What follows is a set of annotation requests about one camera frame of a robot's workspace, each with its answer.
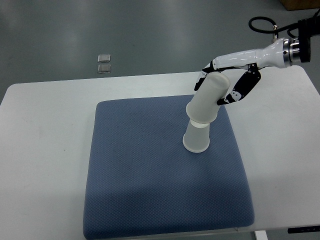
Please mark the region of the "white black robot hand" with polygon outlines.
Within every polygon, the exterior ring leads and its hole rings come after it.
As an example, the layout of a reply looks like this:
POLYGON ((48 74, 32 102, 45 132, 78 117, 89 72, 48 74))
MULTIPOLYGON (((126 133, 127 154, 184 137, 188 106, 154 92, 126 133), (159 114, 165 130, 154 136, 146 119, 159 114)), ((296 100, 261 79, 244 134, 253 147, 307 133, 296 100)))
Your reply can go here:
POLYGON ((198 91, 206 76, 215 70, 226 68, 245 68, 248 70, 240 77, 232 91, 216 103, 227 105, 244 99, 261 80, 259 69, 277 67, 280 69, 292 66, 300 61, 299 40, 279 38, 265 48, 245 50, 216 57, 201 70, 194 91, 198 91))

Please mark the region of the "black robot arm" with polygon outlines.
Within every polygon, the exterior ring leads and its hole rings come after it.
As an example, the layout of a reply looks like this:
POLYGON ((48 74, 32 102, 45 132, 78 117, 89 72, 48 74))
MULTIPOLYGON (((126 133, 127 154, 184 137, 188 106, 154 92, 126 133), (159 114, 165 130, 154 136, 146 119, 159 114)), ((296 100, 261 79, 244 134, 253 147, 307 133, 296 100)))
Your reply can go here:
POLYGON ((272 34, 272 44, 259 49, 230 53, 214 58, 201 70, 194 90, 198 91, 213 72, 244 69, 244 74, 235 83, 232 91, 217 101, 227 105, 244 99, 261 80, 260 70, 267 67, 287 68, 295 62, 311 61, 311 37, 320 34, 320 17, 313 16, 284 27, 277 27, 274 20, 256 16, 249 20, 251 30, 261 34, 272 34))

